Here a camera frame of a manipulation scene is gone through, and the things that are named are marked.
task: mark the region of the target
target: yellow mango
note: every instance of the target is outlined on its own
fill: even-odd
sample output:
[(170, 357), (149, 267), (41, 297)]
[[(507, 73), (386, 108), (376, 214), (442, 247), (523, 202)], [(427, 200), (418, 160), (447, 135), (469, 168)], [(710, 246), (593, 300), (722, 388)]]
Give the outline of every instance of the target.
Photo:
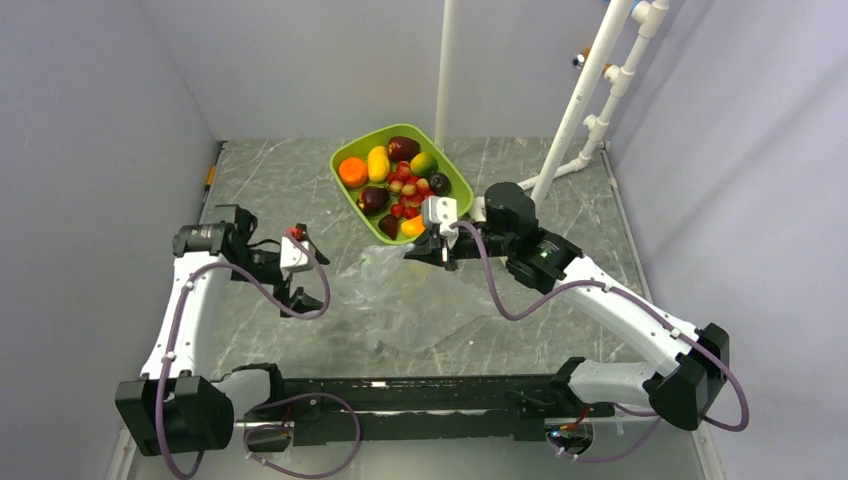
[(384, 146), (376, 146), (368, 152), (368, 180), (374, 183), (382, 182), (391, 171), (389, 167), (389, 151)]
[(427, 230), (427, 228), (424, 226), (424, 219), (421, 218), (421, 215), (400, 224), (400, 231), (406, 235), (407, 238), (418, 238), (418, 235), (424, 233), (425, 230)]

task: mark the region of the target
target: gray floor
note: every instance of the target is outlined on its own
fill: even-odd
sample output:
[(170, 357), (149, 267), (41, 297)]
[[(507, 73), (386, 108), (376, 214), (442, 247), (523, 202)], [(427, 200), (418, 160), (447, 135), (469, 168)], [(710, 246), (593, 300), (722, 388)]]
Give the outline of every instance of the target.
[[(381, 311), (370, 305), (356, 311), (345, 294), (350, 281), (339, 277), (358, 264), (364, 248), (379, 245), (355, 215), (328, 166), (344, 139), (242, 140), (225, 144), (207, 205), (238, 203), (259, 217), (258, 238), (279, 238), (286, 226), (309, 225), (310, 233), (331, 261), (329, 273), (336, 300), (316, 321), (281, 319), (253, 287), (231, 283), (225, 292), (219, 327), (212, 339), (212, 374), (252, 362), (276, 362), (287, 376), (411, 376), (555, 372), (570, 356), (605, 362), (636, 361), (637, 354), (609, 331), (563, 302), (521, 322), (472, 314), (476, 304), (451, 296), (445, 283), (455, 278), (419, 267), (407, 278), (421, 278), (416, 294), (436, 300), (433, 311), (416, 311), (386, 300)], [(475, 193), (499, 181), (519, 181), (537, 174), (549, 148), (548, 139), (459, 138), (445, 152)], [(566, 154), (578, 152), (577, 142)], [(640, 291), (636, 266), (625, 237), (604, 166), (598, 155), (581, 172), (557, 180), (542, 205), (541, 225), (567, 236), (602, 268), (629, 288)], [(539, 294), (517, 284), (498, 261), (492, 262), (505, 304), (518, 311)], [(485, 299), (479, 261), (466, 261), (458, 278)], [(320, 297), (315, 273), (296, 277)], [(428, 301), (419, 300), (420, 306)], [(458, 310), (461, 314), (453, 315)]]

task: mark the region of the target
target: plum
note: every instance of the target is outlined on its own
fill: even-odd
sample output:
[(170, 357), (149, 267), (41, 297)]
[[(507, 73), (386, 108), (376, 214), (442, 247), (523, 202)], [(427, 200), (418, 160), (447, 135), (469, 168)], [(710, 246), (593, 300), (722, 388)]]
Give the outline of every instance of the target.
[(397, 240), (397, 232), (398, 229), (400, 229), (400, 222), (396, 216), (390, 213), (377, 222), (377, 228), (388, 235), (392, 240)]
[(435, 193), (440, 197), (444, 197), (445, 195), (450, 193), (450, 180), (444, 173), (433, 173), (427, 178), (427, 182), (430, 184), (430, 191)]

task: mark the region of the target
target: white bracket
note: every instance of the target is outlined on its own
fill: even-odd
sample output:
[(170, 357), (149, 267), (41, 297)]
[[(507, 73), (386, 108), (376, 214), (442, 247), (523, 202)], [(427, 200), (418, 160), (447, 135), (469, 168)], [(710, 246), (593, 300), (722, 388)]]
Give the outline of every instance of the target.
[(486, 199), (484, 197), (474, 197), (474, 202), (471, 204), (471, 211), (468, 213), (471, 220), (475, 222), (486, 221)]
[[(313, 254), (315, 253), (315, 248), (310, 242), (303, 241), (300, 244), (303, 248)], [(309, 257), (301, 252), (288, 237), (283, 237), (280, 240), (280, 271), (287, 275), (308, 270), (312, 270), (312, 265), (309, 264)]]
[(451, 225), (459, 220), (456, 213), (456, 200), (449, 197), (427, 197), (421, 205), (421, 216), (424, 225), (439, 226), (439, 235), (448, 241), (448, 248), (453, 248), (459, 238), (459, 231)]

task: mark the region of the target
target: dark red apple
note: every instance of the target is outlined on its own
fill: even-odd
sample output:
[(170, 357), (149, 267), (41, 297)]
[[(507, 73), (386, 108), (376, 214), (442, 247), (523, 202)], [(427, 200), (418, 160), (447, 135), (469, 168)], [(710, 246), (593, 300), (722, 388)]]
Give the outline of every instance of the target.
[(366, 216), (373, 217), (389, 205), (389, 191), (382, 187), (365, 187), (359, 192), (356, 205)]
[(388, 145), (389, 160), (392, 162), (408, 162), (421, 152), (421, 145), (407, 137), (392, 137)]

